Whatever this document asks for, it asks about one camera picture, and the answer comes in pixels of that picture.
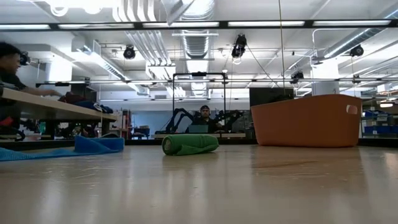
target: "blue mat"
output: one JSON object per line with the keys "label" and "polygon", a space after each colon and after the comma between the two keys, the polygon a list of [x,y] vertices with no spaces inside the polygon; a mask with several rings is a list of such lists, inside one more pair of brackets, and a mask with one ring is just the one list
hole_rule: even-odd
{"label": "blue mat", "polygon": [[75,150],[57,149],[52,152],[28,154],[0,148],[1,161],[19,161],[27,159],[48,159],[71,156],[89,156],[121,152],[124,149],[123,138],[88,139],[81,136],[75,138]]}

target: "orange bin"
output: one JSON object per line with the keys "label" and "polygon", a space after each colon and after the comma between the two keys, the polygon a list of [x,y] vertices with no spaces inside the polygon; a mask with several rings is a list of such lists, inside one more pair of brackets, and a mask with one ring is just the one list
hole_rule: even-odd
{"label": "orange bin", "polygon": [[321,95],[251,107],[262,146],[352,147],[357,145],[362,101]]}

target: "wooden floor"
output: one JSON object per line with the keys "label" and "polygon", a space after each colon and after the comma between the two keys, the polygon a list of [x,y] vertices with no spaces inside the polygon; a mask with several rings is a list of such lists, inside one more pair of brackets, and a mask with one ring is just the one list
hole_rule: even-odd
{"label": "wooden floor", "polygon": [[398,150],[221,146],[0,163],[0,223],[398,223]]}

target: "laptop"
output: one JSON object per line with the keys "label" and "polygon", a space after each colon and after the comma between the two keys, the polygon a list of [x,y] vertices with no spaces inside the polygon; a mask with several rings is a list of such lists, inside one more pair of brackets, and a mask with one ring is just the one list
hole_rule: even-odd
{"label": "laptop", "polygon": [[191,124],[188,130],[189,133],[208,133],[209,126],[206,124]]}

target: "person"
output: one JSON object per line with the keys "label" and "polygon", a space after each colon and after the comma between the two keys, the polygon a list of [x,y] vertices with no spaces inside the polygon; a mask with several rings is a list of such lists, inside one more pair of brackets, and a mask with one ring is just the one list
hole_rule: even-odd
{"label": "person", "polygon": [[215,133],[223,129],[223,126],[210,118],[210,108],[207,105],[203,105],[200,108],[200,117],[193,121],[194,125],[208,125],[208,132]]}
{"label": "person", "polygon": [[55,90],[41,90],[25,86],[18,78],[17,71],[21,66],[21,51],[15,46],[0,42],[0,81],[14,85],[19,91],[36,96],[62,96]]}

